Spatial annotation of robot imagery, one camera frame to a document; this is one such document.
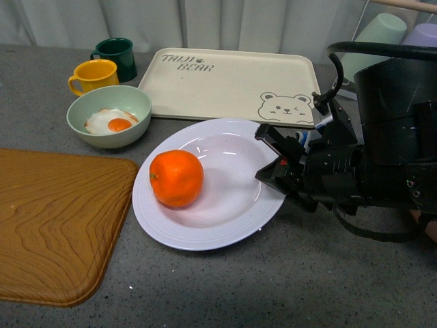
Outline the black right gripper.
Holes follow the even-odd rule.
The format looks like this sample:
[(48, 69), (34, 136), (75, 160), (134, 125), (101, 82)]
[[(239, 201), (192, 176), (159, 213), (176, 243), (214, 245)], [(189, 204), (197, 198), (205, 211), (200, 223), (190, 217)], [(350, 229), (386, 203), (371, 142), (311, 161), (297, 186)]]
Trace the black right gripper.
[(255, 178), (309, 212), (321, 204), (333, 212), (355, 213), (364, 204), (359, 176), (364, 146), (358, 143), (350, 117), (335, 99), (316, 109), (326, 109), (330, 120), (311, 131), (306, 148), (270, 124), (259, 125), (255, 139), (279, 157), (257, 171)]

